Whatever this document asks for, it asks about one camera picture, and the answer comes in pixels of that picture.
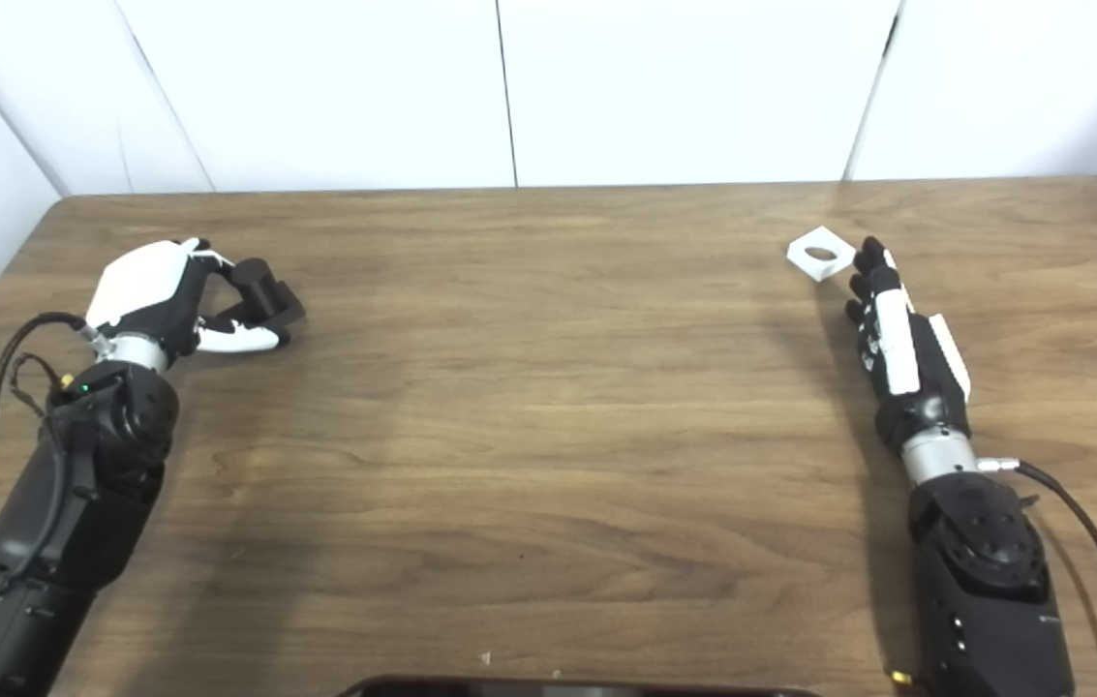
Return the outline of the white and black right hand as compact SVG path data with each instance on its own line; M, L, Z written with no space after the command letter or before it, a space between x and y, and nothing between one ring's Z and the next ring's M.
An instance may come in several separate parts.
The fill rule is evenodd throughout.
M970 375L941 314L915 310L892 252L874 235L855 252L845 312L877 400L875 432L900 451L923 432L972 434Z

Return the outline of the white and black left hand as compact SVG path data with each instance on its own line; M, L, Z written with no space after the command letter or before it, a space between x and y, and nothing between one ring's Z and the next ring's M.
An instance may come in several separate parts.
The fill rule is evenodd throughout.
M103 269L84 314L97 362L118 361L163 374L197 351L273 351L305 318L299 297L263 258L234 263L210 241L154 241Z

